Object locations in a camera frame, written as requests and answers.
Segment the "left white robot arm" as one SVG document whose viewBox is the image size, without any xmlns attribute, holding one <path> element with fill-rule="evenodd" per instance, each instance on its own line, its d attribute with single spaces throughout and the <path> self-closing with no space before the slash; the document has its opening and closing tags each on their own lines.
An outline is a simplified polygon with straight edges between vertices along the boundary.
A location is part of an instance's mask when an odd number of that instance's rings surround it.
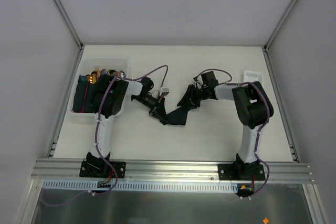
<svg viewBox="0 0 336 224">
<path fill-rule="evenodd" d="M 126 162 L 110 161 L 110 139 L 114 118 L 121 113 L 125 96 L 130 95 L 149 108 L 149 115 L 167 122 L 164 96 L 153 97 L 154 83 L 149 77 L 140 81 L 124 80 L 105 74 L 95 84 L 91 96 L 94 111 L 94 144 L 81 163 L 79 176 L 85 178 L 124 178 Z"/>
</svg>

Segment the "dark navy paper napkin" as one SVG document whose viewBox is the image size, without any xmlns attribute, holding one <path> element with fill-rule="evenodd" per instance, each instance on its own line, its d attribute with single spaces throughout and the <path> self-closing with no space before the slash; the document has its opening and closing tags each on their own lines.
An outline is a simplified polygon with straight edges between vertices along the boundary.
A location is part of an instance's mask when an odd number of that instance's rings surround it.
<svg viewBox="0 0 336 224">
<path fill-rule="evenodd" d="M 189 109 L 180 107 L 167 114 L 167 125 L 185 126 Z"/>
</svg>

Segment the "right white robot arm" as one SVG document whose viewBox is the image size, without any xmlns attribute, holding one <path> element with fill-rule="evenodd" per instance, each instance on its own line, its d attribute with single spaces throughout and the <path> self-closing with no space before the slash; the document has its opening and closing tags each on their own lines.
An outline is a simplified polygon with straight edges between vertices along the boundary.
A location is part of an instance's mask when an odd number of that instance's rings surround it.
<svg viewBox="0 0 336 224">
<path fill-rule="evenodd" d="M 177 106 L 186 111 L 200 107 L 204 100 L 228 100 L 235 104 L 237 116 L 243 125 L 242 142 L 232 164 L 219 164 L 220 180 L 265 181 L 266 173 L 259 158 L 259 142 L 274 109 L 259 81 L 219 83 L 214 69 L 201 72 L 187 90 Z"/>
</svg>

